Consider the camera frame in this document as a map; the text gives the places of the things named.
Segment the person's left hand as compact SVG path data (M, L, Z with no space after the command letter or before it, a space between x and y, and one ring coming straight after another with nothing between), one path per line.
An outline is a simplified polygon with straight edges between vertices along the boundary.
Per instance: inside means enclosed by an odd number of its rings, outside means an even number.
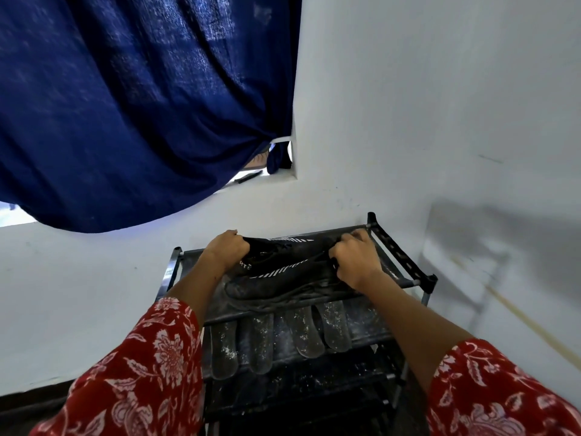
M250 251L250 244L237 230L227 230L216 236L204 249L201 259L212 268L225 274Z

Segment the black white-striped sneaker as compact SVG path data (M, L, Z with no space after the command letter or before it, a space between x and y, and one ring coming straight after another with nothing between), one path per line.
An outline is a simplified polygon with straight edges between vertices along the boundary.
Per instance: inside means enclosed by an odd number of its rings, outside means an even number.
M320 254L262 276L233 277L224 292L238 310L268 313L306 300L351 295L354 290L337 277L329 257Z
M249 252L240 260L239 270L257 277L320 254L328 257L328 251L341 240L341 235L243 239L249 244Z

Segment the person's right forearm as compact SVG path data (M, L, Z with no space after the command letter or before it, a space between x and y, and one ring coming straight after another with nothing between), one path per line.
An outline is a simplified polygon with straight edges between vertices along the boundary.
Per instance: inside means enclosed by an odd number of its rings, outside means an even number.
M372 270L361 280L365 294L384 318L424 392L451 349L473 336L405 293L387 274Z

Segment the thin wooden stick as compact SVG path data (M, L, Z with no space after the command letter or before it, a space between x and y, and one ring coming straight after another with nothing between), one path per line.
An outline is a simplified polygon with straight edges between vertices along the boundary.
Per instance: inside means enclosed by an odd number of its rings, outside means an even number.
M477 269L474 266L466 264L458 256L451 255L449 259L452 263L454 263L456 268L461 270L462 275L465 278L470 278L471 280L475 281L476 285L479 287L476 292L473 290L470 290L469 292L463 292L463 294L476 305L478 312L481 312L485 308L485 305L487 304L486 300L488 298L493 298L505 309L507 309L514 317L516 317L518 321L520 321L535 335L537 335L553 351L555 351L569 364L581 372L581 356L578 355L577 352L572 350L569 346L565 345L554 334L549 332L548 329L544 328L541 323L537 322L535 318L531 317L517 305L515 305L514 302L499 293L494 286L489 283L484 283L482 278L477 276Z

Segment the red floral garment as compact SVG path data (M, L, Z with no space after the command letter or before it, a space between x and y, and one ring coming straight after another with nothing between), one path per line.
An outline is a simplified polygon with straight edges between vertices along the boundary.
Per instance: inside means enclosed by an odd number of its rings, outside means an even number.
M202 427L200 327L174 298L73 382L30 436L188 436ZM431 436L581 436L581 413L483 339L455 345L427 393Z

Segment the dark blue curtain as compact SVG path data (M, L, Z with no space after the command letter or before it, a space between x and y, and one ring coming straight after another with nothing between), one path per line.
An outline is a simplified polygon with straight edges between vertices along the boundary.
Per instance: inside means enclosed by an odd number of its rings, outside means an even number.
M0 202L105 233L290 169L302 0L0 0Z

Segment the person's right hand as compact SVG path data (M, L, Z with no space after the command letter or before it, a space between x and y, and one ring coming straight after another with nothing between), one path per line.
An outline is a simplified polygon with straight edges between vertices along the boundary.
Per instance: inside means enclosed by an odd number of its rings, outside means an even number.
M338 278L353 290L369 295L384 276L374 243L364 228L343 234L329 250L336 260Z

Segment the black metal shoe rack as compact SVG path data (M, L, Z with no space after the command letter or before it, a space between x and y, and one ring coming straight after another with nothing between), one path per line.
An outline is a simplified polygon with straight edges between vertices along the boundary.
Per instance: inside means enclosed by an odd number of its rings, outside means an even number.
M369 212L359 226L336 228L287 237L339 236L364 228L370 235L384 272L403 290L421 293L428 305L438 282L427 275L403 251ZM248 276L235 265L218 284L202 326L202 416L208 436L296 434L304 436L323 423L340 418L375 420L381 435L388 433L400 396L405 388L409 364L385 321L362 294L325 297L279 308L274 314L274 355L271 370L258 375L249 366L249 328L251 317L267 313L246 312L231 306L224 292L233 277ZM352 349L338 353L323 337L323 323L316 304L343 301ZM311 306L314 323L325 353L316 359L302 357L292 341L284 318L286 310ZM236 350L239 367L234 376L218 381L212 377L210 327L237 322Z

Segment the dusty grey slipper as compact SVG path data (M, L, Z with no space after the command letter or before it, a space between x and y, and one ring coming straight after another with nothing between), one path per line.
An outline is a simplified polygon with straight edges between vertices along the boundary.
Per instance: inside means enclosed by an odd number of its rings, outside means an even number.
M273 364L274 314L267 313L251 317L249 328L249 366L253 373L264 375Z
M338 353L352 349L343 301L319 303L316 309L323 323L323 337L328 347Z
M316 359L325 353L325 345L314 323L311 306L286 310L285 322L290 329L294 347L307 359Z
M222 322L210 327L212 348L212 377L222 381L234 376L238 370L236 350L237 322Z

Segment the person's left forearm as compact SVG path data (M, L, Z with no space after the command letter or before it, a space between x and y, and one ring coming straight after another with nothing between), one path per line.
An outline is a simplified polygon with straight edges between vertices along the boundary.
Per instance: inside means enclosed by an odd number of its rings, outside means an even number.
M175 298L188 305L201 328L205 323L209 303L225 273L221 256L205 249L190 272L165 297Z

